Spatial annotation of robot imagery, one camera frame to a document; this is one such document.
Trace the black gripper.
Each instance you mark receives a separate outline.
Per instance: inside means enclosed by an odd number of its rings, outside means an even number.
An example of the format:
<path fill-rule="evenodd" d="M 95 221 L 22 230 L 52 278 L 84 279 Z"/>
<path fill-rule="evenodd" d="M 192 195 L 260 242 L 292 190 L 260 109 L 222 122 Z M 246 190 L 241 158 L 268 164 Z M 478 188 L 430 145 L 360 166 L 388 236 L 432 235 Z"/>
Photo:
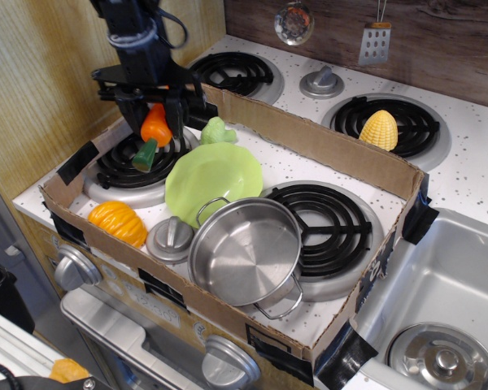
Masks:
<path fill-rule="evenodd" d="M 158 40 L 145 45 L 116 47 L 120 63 L 91 74 L 102 100 L 115 101 L 138 137 L 150 112 L 147 102 L 164 102 L 165 116 L 174 139 L 183 137 L 185 100 L 203 100 L 203 87 L 190 70 L 179 66 L 170 48 Z"/>

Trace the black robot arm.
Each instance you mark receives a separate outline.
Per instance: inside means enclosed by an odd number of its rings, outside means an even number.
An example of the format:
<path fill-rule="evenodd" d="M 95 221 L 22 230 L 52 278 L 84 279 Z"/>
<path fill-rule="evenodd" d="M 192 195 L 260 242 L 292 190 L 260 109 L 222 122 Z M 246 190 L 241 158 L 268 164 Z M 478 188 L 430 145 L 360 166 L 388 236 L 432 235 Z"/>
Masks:
<path fill-rule="evenodd" d="M 161 103 L 175 139 L 183 137 L 189 104 L 205 106 L 201 81 L 171 55 L 164 19 L 184 24 L 160 8 L 158 1 L 93 1 L 107 24 L 107 40 L 119 63 L 92 72 L 98 96 L 115 102 L 129 127 L 142 134 L 149 103 Z"/>

